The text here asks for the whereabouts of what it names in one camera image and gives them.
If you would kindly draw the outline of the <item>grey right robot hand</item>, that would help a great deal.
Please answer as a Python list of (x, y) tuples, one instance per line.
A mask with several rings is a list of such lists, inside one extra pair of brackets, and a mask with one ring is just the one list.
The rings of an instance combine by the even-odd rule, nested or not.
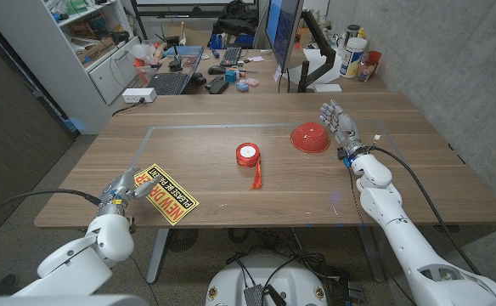
[(320, 110), (320, 119), (330, 128), (339, 145), (341, 159), (347, 158), (351, 162), (366, 153), (357, 125), (333, 99), (329, 103), (323, 103)]

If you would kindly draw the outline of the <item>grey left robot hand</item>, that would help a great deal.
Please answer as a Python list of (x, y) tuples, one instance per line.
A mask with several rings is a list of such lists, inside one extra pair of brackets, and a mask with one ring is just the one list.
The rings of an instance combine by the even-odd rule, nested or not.
[(162, 176), (157, 175), (155, 178), (151, 178), (150, 181), (146, 181), (136, 187), (134, 175), (139, 170), (140, 167), (138, 166), (130, 167), (113, 179), (99, 196), (99, 206), (119, 204), (125, 207), (131, 199), (146, 197), (156, 187)]

